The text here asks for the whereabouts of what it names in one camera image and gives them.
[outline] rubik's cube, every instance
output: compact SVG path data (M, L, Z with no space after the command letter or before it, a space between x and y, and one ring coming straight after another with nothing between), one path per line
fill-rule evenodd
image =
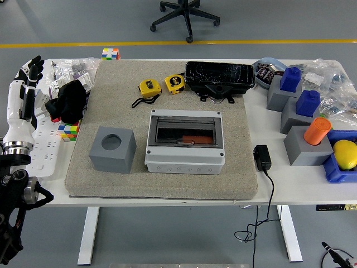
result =
M74 124L66 124L61 122L58 127L58 132L64 141L76 141L79 132L81 120Z
M119 49L103 49L102 60L120 60Z

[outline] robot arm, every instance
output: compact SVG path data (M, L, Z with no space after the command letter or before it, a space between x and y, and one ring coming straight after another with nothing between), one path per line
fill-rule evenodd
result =
M7 101L9 130L3 140L5 154L29 155L33 149L32 133L37 127L33 115L35 90L42 78L43 64L40 56L25 63L10 84Z
M35 90L42 78L43 64L40 56L27 62L9 88L9 131L0 151L0 264L8 264L23 249L20 235L26 211L54 199L49 191L41 187L36 177L29 177L26 170L11 173L12 167L31 162L30 151L35 143L32 133L37 125L33 115ZM38 200L39 193L45 198ZM16 224L11 226L9 218L16 208L19 208Z

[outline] blue tray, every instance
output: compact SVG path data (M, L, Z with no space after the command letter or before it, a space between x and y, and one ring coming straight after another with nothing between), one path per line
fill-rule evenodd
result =
M357 131L355 130L331 130L327 134L327 138L333 146L339 140L352 141L357 138ZM326 179L330 183L344 183L357 181L357 171L341 171L334 154L324 162L326 172Z

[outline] gray stand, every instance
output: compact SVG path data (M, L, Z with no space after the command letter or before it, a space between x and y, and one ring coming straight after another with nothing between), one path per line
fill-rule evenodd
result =
M280 133L282 134L288 134L292 126L309 126L320 114L319 109L315 110L312 117L296 114L297 101L297 98L289 97L281 113Z
M310 145L303 135L308 126L293 126L284 139L286 153L292 166L320 166L334 152L327 136L319 145Z
M280 90L281 76L275 75L268 91L267 109L277 112L283 111L289 97L299 98L302 92L301 80L295 92Z
M129 174L135 150L132 130L100 126L89 157L97 170Z

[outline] yellow floor line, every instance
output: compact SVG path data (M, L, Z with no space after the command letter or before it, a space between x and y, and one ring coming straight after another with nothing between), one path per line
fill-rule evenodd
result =
M260 44L354 44L357 39L291 39L291 40L211 40L194 41L135 41L135 42L76 42L43 44L0 44L0 49L23 49L37 47L82 47L82 46L162 46L162 45L260 45Z

